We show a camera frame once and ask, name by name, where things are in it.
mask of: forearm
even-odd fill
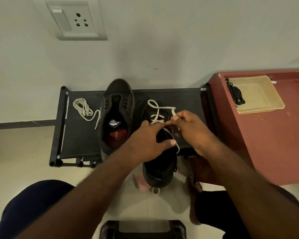
[[[221,142],[205,151],[253,238],[299,238],[299,207]]]
[[[91,238],[112,198],[135,164],[113,153],[60,202],[21,233],[23,238]]]

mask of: person's left arm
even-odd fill
[[[156,142],[163,127],[164,123],[151,126],[144,121],[104,163],[16,238],[91,238],[127,175],[176,144]]]

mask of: switch plate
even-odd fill
[[[33,0],[45,27],[59,40],[107,40],[97,0]]]

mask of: person's right arm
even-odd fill
[[[208,160],[252,238],[299,238],[299,207],[219,141],[198,116],[181,111],[166,124],[179,127]]]

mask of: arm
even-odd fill
[[[178,126],[187,142],[209,161],[251,237],[299,238],[299,207],[220,142],[198,116],[188,111],[176,115],[167,125]]]
[[[151,126],[144,121],[116,152],[17,239],[92,238],[132,169],[176,144],[175,140],[156,143],[156,134],[163,127],[164,123]]]

